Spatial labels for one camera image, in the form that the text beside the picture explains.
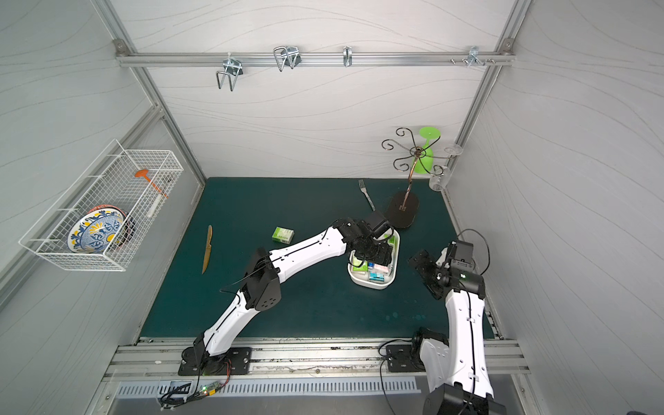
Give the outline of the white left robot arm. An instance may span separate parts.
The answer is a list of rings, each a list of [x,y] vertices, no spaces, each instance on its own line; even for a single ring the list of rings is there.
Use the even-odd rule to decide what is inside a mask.
[[[359,260],[390,266],[393,247],[389,239],[394,233],[394,227],[376,211],[365,220],[334,221],[321,233],[293,246],[271,252],[257,249],[231,304],[182,352],[179,375],[224,373],[235,338],[254,317],[281,300],[281,285],[300,271],[342,255],[349,264]]]

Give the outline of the pink tissue pack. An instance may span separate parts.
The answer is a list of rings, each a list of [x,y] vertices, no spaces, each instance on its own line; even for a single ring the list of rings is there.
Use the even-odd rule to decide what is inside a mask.
[[[373,269],[375,269],[375,271],[377,273],[383,273],[383,274],[389,274],[390,273],[390,270],[389,270],[388,266],[382,266],[382,265],[374,264]]]

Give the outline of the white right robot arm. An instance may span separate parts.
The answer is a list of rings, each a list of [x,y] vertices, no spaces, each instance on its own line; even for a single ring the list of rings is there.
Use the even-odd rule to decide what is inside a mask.
[[[424,285],[443,299],[449,335],[420,330],[416,353],[427,377],[429,394],[423,414],[505,414],[488,375],[482,317],[486,287],[483,276],[456,256],[454,245],[444,260],[422,250],[409,259]]]

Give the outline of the teal cartoon tissue pack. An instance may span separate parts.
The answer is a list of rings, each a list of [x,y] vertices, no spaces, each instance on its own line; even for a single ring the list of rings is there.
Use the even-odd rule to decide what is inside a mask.
[[[385,276],[380,273],[370,273],[368,277],[368,281],[375,283],[375,284],[384,284],[385,283]]]

